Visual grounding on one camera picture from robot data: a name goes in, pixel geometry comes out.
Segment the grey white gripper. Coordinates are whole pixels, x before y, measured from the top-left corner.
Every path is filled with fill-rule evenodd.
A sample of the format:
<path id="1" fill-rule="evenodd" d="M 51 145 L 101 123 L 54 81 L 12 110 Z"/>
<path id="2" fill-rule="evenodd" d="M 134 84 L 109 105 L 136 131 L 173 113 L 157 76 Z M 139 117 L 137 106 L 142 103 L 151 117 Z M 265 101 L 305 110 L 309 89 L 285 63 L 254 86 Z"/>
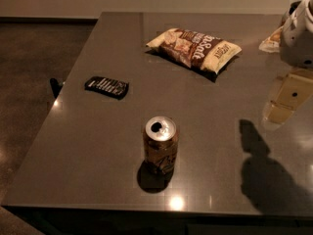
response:
<path id="1" fill-rule="evenodd" d="M 306 23 L 286 22 L 281 33 L 280 56 L 293 68 L 277 76 L 263 110 L 265 129 L 282 126 L 313 96 L 313 29 Z"/>

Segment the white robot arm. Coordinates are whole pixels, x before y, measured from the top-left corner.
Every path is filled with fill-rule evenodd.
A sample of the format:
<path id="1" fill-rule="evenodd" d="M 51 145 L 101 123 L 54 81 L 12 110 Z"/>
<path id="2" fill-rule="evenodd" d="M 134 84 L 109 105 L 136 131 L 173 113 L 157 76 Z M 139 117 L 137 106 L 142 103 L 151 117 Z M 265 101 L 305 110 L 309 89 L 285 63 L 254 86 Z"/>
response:
<path id="1" fill-rule="evenodd" d="M 277 129 L 313 95 L 313 0 L 293 2 L 259 49 L 279 53 L 291 67 L 275 78 L 263 110 L 264 127 Z"/>

